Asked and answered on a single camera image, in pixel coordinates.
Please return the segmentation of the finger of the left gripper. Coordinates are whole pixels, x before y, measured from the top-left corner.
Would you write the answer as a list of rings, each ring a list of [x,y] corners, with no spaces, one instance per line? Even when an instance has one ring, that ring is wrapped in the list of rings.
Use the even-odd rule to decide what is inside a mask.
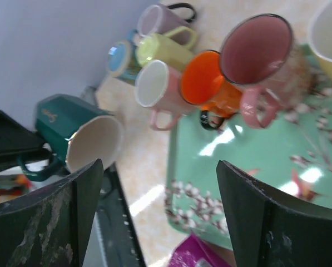
[[[0,172],[25,163],[48,160],[51,152],[43,147],[45,140],[26,129],[0,110]]]

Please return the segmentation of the dark teal mug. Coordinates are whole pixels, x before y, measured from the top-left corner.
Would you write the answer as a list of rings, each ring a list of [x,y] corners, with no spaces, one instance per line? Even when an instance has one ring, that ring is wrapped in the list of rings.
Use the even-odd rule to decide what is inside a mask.
[[[107,169],[116,161],[124,137],[123,125],[114,114],[65,94],[37,104],[35,128],[54,154],[41,171],[29,170],[26,156],[18,158],[25,177],[36,182],[47,180],[62,167],[76,172],[96,159]]]

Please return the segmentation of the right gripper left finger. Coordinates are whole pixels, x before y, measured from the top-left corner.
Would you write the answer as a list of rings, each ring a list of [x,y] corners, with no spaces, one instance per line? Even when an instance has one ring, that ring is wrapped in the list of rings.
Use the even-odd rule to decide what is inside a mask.
[[[0,266],[82,266],[103,179],[100,159],[0,203]]]

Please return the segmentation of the pink cream mug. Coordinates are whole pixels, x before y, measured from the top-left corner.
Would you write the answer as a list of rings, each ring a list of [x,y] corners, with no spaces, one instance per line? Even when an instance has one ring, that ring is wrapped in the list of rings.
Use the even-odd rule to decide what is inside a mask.
[[[181,73],[160,60],[152,60],[142,68],[136,78],[136,102],[152,111],[150,127],[155,131],[172,129],[181,116],[190,114],[196,107],[180,94]],[[172,120],[163,128],[157,126],[160,112],[172,114]]]

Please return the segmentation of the yellow mug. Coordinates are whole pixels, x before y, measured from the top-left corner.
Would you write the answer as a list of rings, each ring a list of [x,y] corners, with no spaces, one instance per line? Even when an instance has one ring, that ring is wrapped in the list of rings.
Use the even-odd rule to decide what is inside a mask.
[[[312,18],[308,44],[320,68],[332,80],[332,1],[328,1]]]

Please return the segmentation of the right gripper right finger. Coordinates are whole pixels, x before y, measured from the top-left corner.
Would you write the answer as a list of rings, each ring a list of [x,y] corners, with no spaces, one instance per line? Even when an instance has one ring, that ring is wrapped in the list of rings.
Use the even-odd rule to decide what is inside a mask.
[[[219,161],[217,180],[237,266],[332,266],[332,209]]]

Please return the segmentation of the orange mug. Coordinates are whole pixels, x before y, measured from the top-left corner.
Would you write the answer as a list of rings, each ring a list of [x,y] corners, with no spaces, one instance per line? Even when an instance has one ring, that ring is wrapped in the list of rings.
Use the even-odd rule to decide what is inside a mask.
[[[205,50],[185,67],[180,79],[180,94],[200,109],[200,124],[206,130],[217,130],[240,108],[242,92],[227,82],[219,66],[220,53]]]

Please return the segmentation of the pink floral mug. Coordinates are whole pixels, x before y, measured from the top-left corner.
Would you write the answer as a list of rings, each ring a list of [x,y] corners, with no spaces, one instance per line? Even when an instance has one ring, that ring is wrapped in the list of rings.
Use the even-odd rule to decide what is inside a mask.
[[[252,128],[267,128],[279,111],[294,108],[312,80],[290,23],[271,13],[239,23],[223,41],[219,65],[242,92],[240,112]]]

